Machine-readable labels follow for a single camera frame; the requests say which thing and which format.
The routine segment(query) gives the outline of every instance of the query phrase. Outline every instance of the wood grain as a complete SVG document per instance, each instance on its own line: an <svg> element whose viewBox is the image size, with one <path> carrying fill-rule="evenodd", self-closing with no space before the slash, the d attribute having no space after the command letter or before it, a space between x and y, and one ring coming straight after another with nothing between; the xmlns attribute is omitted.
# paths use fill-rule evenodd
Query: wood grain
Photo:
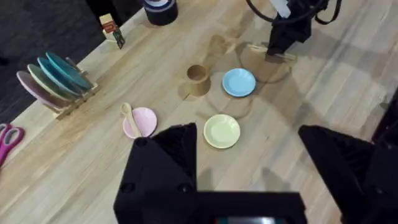
<svg viewBox="0 0 398 224"><path fill-rule="evenodd" d="M268 1L254 2L273 13ZM292 47L298 59L289 72L247 48L266 42L271 25L244 1L178 5L178 19L165 27L149 26L138 12L121 28L123 49L104 42L79 63L101 89L70 116L56 121L36 102L14 120L27 132L0 172L0 223L116 223L112 204L132 144L122 130L123 102L152 108L157 131L197 123L200 189L299 191L309 223L339 222L297 130L320 124L370 139L379 104L397 86L398 3L345 1L336 22L314 24L313 37ZM194 64L209 69L211 88L183 100L178 90ZM221 89L223 74L235 67L261 77L250 97ZM211 148L201 133L218 113L241 125L239 142L225 151Z"/></svg>

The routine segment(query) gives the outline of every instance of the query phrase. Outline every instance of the blue plate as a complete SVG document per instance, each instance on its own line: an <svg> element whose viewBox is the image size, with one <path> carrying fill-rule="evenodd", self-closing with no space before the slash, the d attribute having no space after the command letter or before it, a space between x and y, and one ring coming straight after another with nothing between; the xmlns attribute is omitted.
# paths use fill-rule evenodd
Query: blue plate
<svg viewBox="0 0 398 224"><path fill-rule="evenodd" d="M243 68L234 68L223 77L223 88L231 96L244 97L256 87L254 75Z"/></svg>
<svg viewBox="0 0 398 224"><path fill-rule="evenodd" d="M51 81L53 81L61 89L67 91L68 93L80 96L79 89L76 86L72 85L68 81L68 79L66 79L61 73L59 73L58 70L55 69L47 59L38 57L37 61L43 72L51 79Z"/></svg>
<svg viewBox="0 0 398 224"><path fill-rule="evenodd" d="M84 90L89 90L91 88L91 85L84 78L82 78L76 69L73 68L68 62L64 61L61 57L51 52L47 52L45 54L50 60L52 66L70 82L76 84Z"/></svg>

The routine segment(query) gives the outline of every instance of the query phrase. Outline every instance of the wooden cup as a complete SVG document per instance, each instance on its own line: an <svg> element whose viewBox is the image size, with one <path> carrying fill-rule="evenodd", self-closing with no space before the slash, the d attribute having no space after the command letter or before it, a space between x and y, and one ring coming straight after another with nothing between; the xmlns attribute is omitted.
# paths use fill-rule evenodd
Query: wooden cup
<svg viewBox="0 0 398 224"><path fill-rule="evenodd" d="M210 89L210 78L207 69L201 65L192 65L187 70L188 93L193 96L203 96Z"/></svg>

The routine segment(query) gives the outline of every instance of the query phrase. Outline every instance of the pink plate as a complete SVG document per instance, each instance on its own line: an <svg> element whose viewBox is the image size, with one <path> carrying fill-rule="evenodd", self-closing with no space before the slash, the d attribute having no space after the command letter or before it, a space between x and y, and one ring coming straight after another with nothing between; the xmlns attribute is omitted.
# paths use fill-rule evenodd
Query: pink plate
<svg viewBox="0 0 398 224"><path fill-rule="evenodd" d="M63 108L67 105L67 102L52 96L50 93L45 91L36 81L32 78L32 75L19 71L17 72L17 78L19 79L22 86L36 99L42 103L52 106L54 108Z"/></svg>
<svg viewBox="0 0 398 224"><path fill-rule="evenodd" d="M142 137L150 136L156 129L157 118L154 111L149 108L135 108L132 110L132 116L140 130ZM127 119L123 121L123 131L127 137L135 139L132 135L131 127Z"/></svg>

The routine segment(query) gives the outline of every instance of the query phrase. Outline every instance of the cable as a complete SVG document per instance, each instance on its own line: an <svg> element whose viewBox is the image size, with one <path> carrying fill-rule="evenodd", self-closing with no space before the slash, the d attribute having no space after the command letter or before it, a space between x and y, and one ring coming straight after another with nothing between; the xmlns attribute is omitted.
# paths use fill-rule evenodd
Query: cable
<svg viewBox="0 0 398 224"><path fill-rule="evenodd" d="M315 21L317 21L319 24L322 24L322 25L328 25L329 23L335 21L337 19L338 15L340 14L341 2L342 2L342 0L337 0L335 13L329 22L325 22L325 21L319 19L318 14L315 16Z"/></svg>
<svg viewBox="0 0 398 224"><path fill-rule="evenodd" d="M266 15L264 15L263 13L261 13L255 6L254 4L251 2L251 0L246 0L247 4L249 5L250 9L253 10L253 12L259 16L261 19L264 19L267 22L271 22L273 24L292 24L295 22L298 22L302 19L308 18L308 17L312 17L312 14L315 15L318 13L318 10L321 8L322 4L327 1L327 0L319 0L318 3L312 8L312 10L306 12L305 14L302 14L301 16L298 16L294 19L284 19L284 20L280 20L277 21L275 19L271 19L270 17L267 17Z"/></svg>

